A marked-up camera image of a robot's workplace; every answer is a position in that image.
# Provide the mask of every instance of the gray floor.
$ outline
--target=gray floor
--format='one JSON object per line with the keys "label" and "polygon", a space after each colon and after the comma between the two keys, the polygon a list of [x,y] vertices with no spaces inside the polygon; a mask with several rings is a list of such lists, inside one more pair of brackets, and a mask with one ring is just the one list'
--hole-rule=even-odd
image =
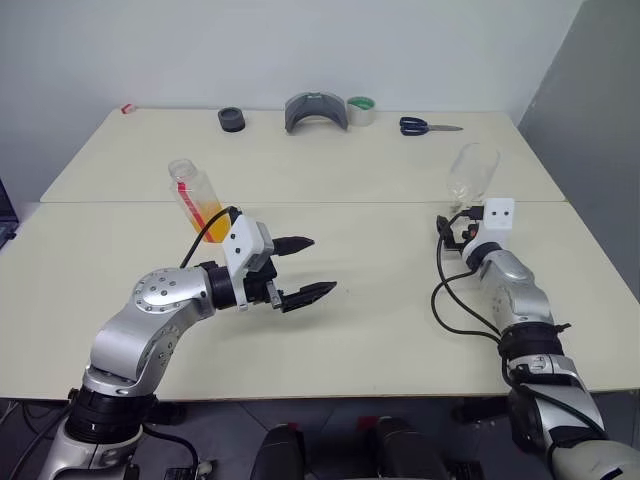
{"label": "gray floor", "polygon": [[[281,423],[296,423],[305,432],[311,472],[309,479],[329,480],[371,475],[364,454],[359,419],[393,415],[406,419],[429,436],[443,452],[482,462],[487,479],[547,480],[543,465],[521,453],[511,442],[506,419],[460,426],[449,419],[458,403],[454,398],[376,398],[274,400],[189,404],[185,422],[158,427],[189,439],[201,458],[219,462],[219,480],[246,479],[266,430]],[[596,396],[605,425],[614,440],[640,447],[640,396],[617,392]],[[6,406],[0,402],[2,411]],[[0,478],[6,478],[20,452],[32,438],[19,409],[0,427]],[[23,472],[35,478],[50,442],[44,442]],[[145,438],[135,461],[144,480],[161,480],[171,466],[184,466],[189,455],[180,446]]]}

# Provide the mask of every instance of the white table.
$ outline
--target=white table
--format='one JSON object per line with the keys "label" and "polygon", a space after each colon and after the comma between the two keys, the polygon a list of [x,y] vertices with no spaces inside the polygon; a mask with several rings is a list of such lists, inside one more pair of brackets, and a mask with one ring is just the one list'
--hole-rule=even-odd
{"label": "white table", "polygon": [[226,133],[215,110],[115,110],[42,201],[169,201],[167,165],[184,157],[208,172],[227,203],[450,201],[449,169],[470,142],[502,153],[489,196],[564,199],[503,113],[414,113],[464,127],[421,137],[400,134],[404,113],[379,112],[371,126],[348,132],[326,119],[301,123],[293,135],[282,111],[244,113],[246,129]]}
{"label": "white table", "polygon": [[[180,341],[162,399],[480,395],[506,391],[492,342],[443,331],[428,306],[432,228],[446,204],[241,205],[274,236],[317,244],[276,259],[278,285],[337,280],[311,307],[218,312]],[[91,342],[146,272],[177,265],[194,233],[174,203],[42,204],[0,252],[0,396],[63,398]],[[549,295],[594,390],[640,386],[640,309],[570,205],[519,203],[510,247]],[[222,260],[203,245],[194,261]],[[463,270],[459,257],[448,272]],[[487,302],[475,280],[461,296]],[[470,327],[444,296],[445,319]]]}

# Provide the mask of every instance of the scissors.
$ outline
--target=scissors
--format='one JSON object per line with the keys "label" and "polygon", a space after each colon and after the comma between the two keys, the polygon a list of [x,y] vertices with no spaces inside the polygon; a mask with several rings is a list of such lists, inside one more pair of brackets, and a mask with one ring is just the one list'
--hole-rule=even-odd
{"label": "scissors", "polygon": [[424,135],[427,132],[458,132],[462,127],[454,127],[453,125],[429,125],[421,118],[402,117],[400,119],[400,133],[406,137],[415,137]]}

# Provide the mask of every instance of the orange liquid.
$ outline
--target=orange liquid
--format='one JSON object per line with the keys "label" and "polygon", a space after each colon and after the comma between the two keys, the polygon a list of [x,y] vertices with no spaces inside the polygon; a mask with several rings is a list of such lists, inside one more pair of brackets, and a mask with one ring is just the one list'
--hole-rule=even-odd
{"label": "orange liquid", "polygon": [[[198,205],[198,212],[200,213],[200,217],[204,221],[204,225],[213,217],[216,213],[222,210],[222,205],[220,202],[208,202],[205,204]],[[196,232],[200,233],[202,227],[204,225],[200,225],[200,222],[193,215],[190,218],[191,225],[195,228]],[[231,228],[231,222],[229,221],[229,216],[225,215],[214,223],[207,232],[209,235],[205,235],[202,237],[203,242],[209,243],[222,243],[224,237],[229,233],[229,229]]]}

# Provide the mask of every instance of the blue scissors handle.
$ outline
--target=blue scissors handle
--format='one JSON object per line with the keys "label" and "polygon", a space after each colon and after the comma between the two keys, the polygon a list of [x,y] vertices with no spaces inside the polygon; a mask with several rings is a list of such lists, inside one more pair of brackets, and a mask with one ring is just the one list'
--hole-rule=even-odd
{"label": "blue scissors handle", "polygon": [[402,117],[400,118],[400,133],[405,137],[417,137],[429,131],[429,125],[421,118]]}

